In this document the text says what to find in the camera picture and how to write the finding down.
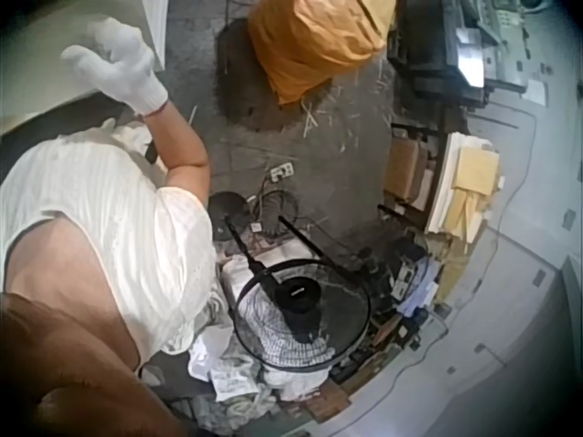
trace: fan guard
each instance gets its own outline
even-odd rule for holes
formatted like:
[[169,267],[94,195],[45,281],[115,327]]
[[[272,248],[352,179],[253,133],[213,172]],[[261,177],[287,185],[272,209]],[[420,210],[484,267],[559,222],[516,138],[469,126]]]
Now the fan guard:
[[[275,293],[265,277],[280,283]],[[333,366],[362,340],[371,315],[368,294],[351,273],[316,259],[265,268],[237,299],[235,333],[247,352],[281,371]]]

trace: white short-sleeve shirt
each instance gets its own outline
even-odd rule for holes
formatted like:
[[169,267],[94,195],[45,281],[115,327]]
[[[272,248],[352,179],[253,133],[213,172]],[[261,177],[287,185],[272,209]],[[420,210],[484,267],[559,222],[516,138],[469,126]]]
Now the white short-sleeve shirt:
[[209,215],[188,191],[156,189],[116,141],[61,137],[16,162],[0,187],[0,284],[11,244],[56,214],[92,244],[142,363],[202,310],[216,258]]

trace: orange bag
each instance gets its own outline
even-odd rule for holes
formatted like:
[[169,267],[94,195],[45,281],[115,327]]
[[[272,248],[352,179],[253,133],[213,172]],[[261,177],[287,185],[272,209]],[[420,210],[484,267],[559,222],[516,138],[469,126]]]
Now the orange bag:
[[261,0],[251,11],[255,54],[280,103],[369,59],[386,43],[396,0]]

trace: gloved hand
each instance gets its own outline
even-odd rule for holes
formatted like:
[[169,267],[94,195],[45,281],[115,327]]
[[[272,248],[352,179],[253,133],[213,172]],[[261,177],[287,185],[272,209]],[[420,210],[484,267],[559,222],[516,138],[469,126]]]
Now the gloved hand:
[[168,91],[154,74],[154,53],[141,31],[114,18],[91,25],[89,32],[108,54],[108,60],[82,46],[69,46],[61,58],[91,86],[146,116],[161,109]]

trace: gray floor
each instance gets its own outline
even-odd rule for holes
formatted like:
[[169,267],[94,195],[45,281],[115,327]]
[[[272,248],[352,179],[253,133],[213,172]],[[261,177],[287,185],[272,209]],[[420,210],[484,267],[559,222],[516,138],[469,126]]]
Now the gray floor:
[[213,192],[250,196],[266,168],[291,161],[296,174],[286,186],[301,215],[328,219],[325,225],[340,235],[374,217],[382,199],[393,101],[384,84],[392,82],[392,70],[384,62],[380,76],[373,61],[309,96],[319,103],[312,108],[318,127],[304,138],[299,105],[279,109],[253,56],[246,21],[237,19],[248,12],[231,4],[230,28],[223,31],[225,2],[171,1],[163,80],[185,117],[197,106],[192,124],[210,154]]

